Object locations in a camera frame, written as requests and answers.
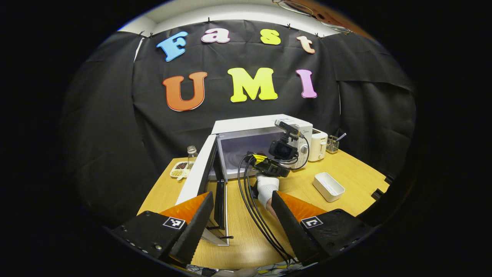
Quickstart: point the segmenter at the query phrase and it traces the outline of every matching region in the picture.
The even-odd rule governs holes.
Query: ceiling
[[[226,5],[226,4],[256,4],[277,6],[272,0],[173,0],[165,3],[152,11],[144,14],[154,22],[159,23],[178,14],[189,12],[204,7]]]

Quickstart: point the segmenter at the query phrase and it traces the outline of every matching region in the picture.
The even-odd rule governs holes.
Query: yellow clamp
[[[255,165],[263,162],[267,158],[267,156],[256,155],[256,154],[253,154],[253,157],[256,158],[256,162],[254,163]]]

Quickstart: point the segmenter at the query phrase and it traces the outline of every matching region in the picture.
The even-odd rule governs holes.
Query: letter f
[[[169,62],[175,59],[177,56],[183,54],[185,51],[183,48],[178,48],[179,46],[185,46],[186,40],[182,37],[187,36],[188,33],[185,31],[179,32],[174,36],[162,41],[157,45],[164,50],[166,53],[166,61]]]

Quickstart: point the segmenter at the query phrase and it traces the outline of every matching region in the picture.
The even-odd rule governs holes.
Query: microwave
[[[268,153],[270,144],[284,135],[284,129],[275,125],[277,120],[295,127],[306,137],[308,142],[311,142],[312,124],[285,114],[217,120],[215,122],[212,135],[216,135],[217,151],[225,182],[228,179],[238,177],[239,164],[248,152],[263,153],[268,158],[273,158]],[[306,140],[303,138],[289,139],[288,144],[297,148],[299,158],[295,164],[284,166],[287,168],[301,167],[308,159]],[[255,175],[256,172],[251,169],[247,174]],[[244,169],[241,169],[240,177],[243,177],[244,174]]]
[[[217,246],[229,246],[233,234],[229,233],[227,220],[227,180],[238,177],[238,166],[248,151],[268,153],[272,141],[280,139],[284,130],[275,125],[281,121],[297,128],[311,142],[312,124],[284,114],[218,120],[212,134],[200,149],[193,167],[181,189],[176,205],[208,191],[212,192],[214,208],[209,216],[202,239]],[[302,166],[308,158],[306,140],[290,140],[299,152],[296,164],[289,168]],[[251,170],[248,175],[257,171]]]

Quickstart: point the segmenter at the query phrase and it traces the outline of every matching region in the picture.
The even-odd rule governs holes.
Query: table surface
[[[137,214],[150,210],[162,212],[176,203],[185,178],[177,181],[169,173],[177,162],[187,158],[173,159],[155,183]],[[327,172],[344,188],[345,193],[332,202],[327,202],[313,186],[314,176]],[[365,163],[339,150],[325,158],[308,162],[302,169],[292,171],[287,178],[280,178],[279,191],[295,196],[326,211],[337,208],[357,216],[366,210],[374,199],[371,194],[380,189],[386,192],[388,183],[385,176]],[[273,216],[257,202],[258,208],[273,234],[287,252],[295,257],[282,226]],[[227,212],[229,223],[230,246],[216,246],[200,240],[191,264],[209,268],[240,269],[260,267],[279,263],[282,258],[263,237],[246,210],[241,198],[237,179],[227,183]]]

